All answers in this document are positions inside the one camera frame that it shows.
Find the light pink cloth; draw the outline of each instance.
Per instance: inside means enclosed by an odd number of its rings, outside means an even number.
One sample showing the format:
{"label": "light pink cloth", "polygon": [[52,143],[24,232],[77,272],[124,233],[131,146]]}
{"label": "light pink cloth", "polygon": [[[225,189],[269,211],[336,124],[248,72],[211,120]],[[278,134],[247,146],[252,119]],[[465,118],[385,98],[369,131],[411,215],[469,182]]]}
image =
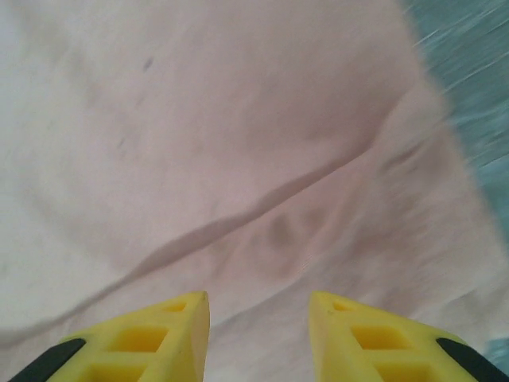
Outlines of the light pink cloth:
{"label": "light pink cloth", "polygon": [[309,381],[309,294],[507,333],[507,262],[390,0],[4,0],[0,378],[207,290],[206,381]]}

